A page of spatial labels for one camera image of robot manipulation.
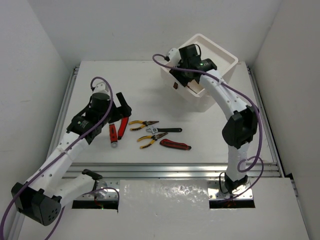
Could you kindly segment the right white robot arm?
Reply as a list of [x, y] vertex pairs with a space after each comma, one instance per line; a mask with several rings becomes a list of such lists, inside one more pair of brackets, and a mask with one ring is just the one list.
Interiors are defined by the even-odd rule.
[[202, 86], [222, 109], [227, 120], [222, 137], [228, 145], [228, 166], [224, 174], [224, 185], [228, 193], [246, 184], [247, 174], [244, 159], [250, 142], [257, 132], [258, 118], [253, 106], [241, 100], [227, 88], [228, 84], [209, 58], [201, 58], [201, 50], [190, 44], [179, 50], [180, 60], [169, 72], [183, 86], [192, 81]]

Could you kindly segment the white drawer cabinet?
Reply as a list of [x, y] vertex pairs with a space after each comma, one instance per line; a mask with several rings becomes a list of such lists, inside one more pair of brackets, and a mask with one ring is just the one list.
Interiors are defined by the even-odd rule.
[[[215, 75], [218, 79], [222, 79], [226, 83], [228, 83], [235, 71], [236, 65], [239, 62], [238, 58], [232, 55], [230, 52], [228, 52], [224, 48], [214, 43], [213, 41], [211, 41], [209, 38], [199, 33], [192, 36], [180, 47], [183, 48], [191, 44], [198, 44], [201, 49], [201, 55], [205, 59], [211, 59], [216, 64], [217, 70], [216, 71], [210, 70], [209, 73], [211, 75]], [[194, 97], [191, 95], [187, 96], [185, 94], [183, 95], [179, 94], [179, 95], [182, 98], [184, 98], [188, 103], [190, 103], [192, 106], [194, 106], [198, 112], [205, 112], [213, 104], [216, 103], [214, 98], [210, 95], [210, 93], [206, 89], [205, 89], [205, 94], [201, 97]]]

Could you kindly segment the red black utility knife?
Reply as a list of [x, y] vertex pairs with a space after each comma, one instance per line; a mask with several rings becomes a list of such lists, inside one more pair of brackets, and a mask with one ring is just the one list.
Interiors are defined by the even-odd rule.
[[171, 148], [171, 149], [177, 149], [177, 150], [184, 150], [184, 151], [189, 151], [192, 149], [190, 145], [187, 145], [182, 142], [175, 142], [169, 139], [163, 139], [159, 143], [161, 146], [166, 147], [166, 148]]

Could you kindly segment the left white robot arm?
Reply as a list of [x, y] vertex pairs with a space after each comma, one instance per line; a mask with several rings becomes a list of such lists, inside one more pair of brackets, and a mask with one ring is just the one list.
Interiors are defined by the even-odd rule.
[[123, 94], [116, 106], [105, 90], [91, 95], [89, 103], [76, 114], [59, 144], [40, 169], [25, 183], [11, 189], [17, 211], [35, 222], [48, 226], [69, 202], [96, 189], [102, 176], [85, 169], [71, 183], [58, 185], [73, 161], [102, 133], [103, 127], [131, 116], [132, 109]]

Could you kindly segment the white top drawer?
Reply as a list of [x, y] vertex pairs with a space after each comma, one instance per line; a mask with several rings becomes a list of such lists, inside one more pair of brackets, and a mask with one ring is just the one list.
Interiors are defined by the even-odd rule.
[[183, 86], [171, 73], [170, 68], [160, 67], [160, 76], [163, 79], [165, 85], [172, 88], [174, 91], [180, 95], [193, 96], [193, 97], [202, 97], [206, 90], [198, 84], [194, 79], [187, 83], [186, 86]]

